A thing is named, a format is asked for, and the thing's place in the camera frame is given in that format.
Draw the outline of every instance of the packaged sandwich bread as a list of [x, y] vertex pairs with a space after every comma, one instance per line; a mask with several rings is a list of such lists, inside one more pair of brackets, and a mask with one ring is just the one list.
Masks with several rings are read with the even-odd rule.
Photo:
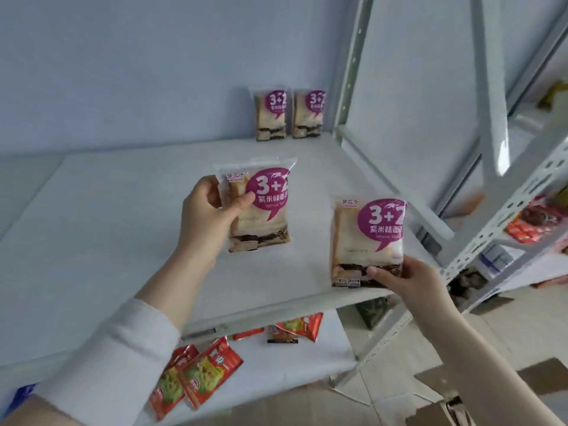
[[292, 137], [317, 137], [322, 134], [325, 91], [304, 90], [294, 93]]
[[286, 205], [288, 175], [294, 164], [296, 158], [274, 158], [216, 167], [223, 207], [249, 191], [256, 195], [252, 206], [231, 224], [231, 253], [290, 242]]
[[253, 92], [256, 108], [256, 140], [286, 137], [288, 93], [284, 89]]
[[338, 198], [331, 227], [331, 275], [334, 287], [382, 287], [366, 269], [377, 266], [400, 275], [403, 220], [400, 199]]

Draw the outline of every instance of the white sleeve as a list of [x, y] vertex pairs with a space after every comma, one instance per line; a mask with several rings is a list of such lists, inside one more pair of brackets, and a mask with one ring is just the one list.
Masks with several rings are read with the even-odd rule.
[[132, 425], [179, 338], [161, 311], [130, 299], [34, 394], [87, 426]]

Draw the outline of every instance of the tiled floor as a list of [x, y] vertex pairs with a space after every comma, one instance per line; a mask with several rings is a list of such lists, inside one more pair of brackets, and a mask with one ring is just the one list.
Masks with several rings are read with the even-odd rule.
[[[468, 321], [515, 369], [549, 357], [568, 365], [568, 286], [520, 288], [507, 296], [515, 301], [483, 316], [468, 315]], [[340, 316], [353, 322], [352, 309], [340, 311]], [[346, 332], [355, 346], [367, 337], [367, 332], [357, 327], [347, 326]], [[440, 399], [413, 378], [440, 363], [430, 343], [410, 324], [349, 384], [355, 393], [367, 400], [370, 397], [373, 404], [369, 407], [315, 383], [235, 407], [231, 413], [192, 426], [403, 426], [406, 416], [429, 403], [426, 399]]]

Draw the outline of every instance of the snack packet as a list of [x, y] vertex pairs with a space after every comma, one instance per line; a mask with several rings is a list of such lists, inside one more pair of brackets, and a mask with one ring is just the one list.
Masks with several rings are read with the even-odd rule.
[[217, 339], [190, 364], [178, 367], [183, 392], [193, 409], [206, 400], [243, 364], [243, 360], [229, 347], [227, 337]]
[[231, 223], [229, 252], [290, 242], [286, 204], [288, 175], [294, 164], [296, 158], [274, 158], [215, 167], [224, 208], [242, 194], [256, 194], [252, 206]]
[[317, 137], [322, 134], [325, 91], [303, 90], [294, 94], [292, 137]]
[[264, 332], [264, 327], [259, 327], [258, 329], [247, 330], [246, 332], [239, 332], [231, 336], [233, 341], [238, 341], [249, 336], [257, 335], [258, 333]]
[[319, 333], [319, 327], [322, 323], [322, 318], [323, 312], [318, 312], [314, 315], [299, 317], [287, 322], [278, 322], [276, 323], [276, 327], [292, 333], [292, 335], [304, 336], [310, 341], [316, 342], [317, 334]]
[[400, 199], [335, 201], [331, 226], [331, 278], [334, 287], [379, 287], [367, 276], [377, 266], [400, 275], [403, 260], [403, 220], [406, 203]]
[[253, 92], [256, 107], [256, 140], [286, 137], [288, 92], [284, 89]]
[[183, 399], [183, 388], [178, 379], [177, 366], [189, 364], [199, 355], [195, 345], [176, 348], [158, 380], [148, 402], [161, 421]]
[[298, 343], [295, 335], [276, 326], [270, 326], [268, 329], [267, 343]]

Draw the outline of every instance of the red snack packet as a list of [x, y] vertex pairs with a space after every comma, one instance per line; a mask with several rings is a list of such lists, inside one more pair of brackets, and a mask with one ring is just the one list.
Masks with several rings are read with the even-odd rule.
[[266, 340], [267, 343], [298, 343], [296, 335], [287, 332], [285, 330], [279, 329], [276, 326], [270, 326], [269, 338]]
[[314, 315], [300, 317], [287, 322], [278, 322], [276, 327], [292, 333], [293, 335], [305, 336], [309, 340], [316, 342], [317, 333], [322, 323], [323, 312]]
[[231, 336], [233, 341], [238, 341], [239, 339], [246, 338], [247, 336], [253, 336], [258, 333], [264, 332], [264, 327], [259, 327], [258, 329], [247, 330], [246, 332], [239, 332]]
[[229, 347], [227, 337], [217, 339], [190, 364], [177, 366], [183, 392], [193, 409], [198, 409], [243, 364]]
[[195, 345], [179, 347], [174, 350], [172, 358], [167, 363], [156, 388], [148, 399], [150, 406], [156, 413], [158, 422], [183, 399], [183, 388], [178, 379], [176, 365], [188, 364], [198, 355], [199, 351], [197, 351]]

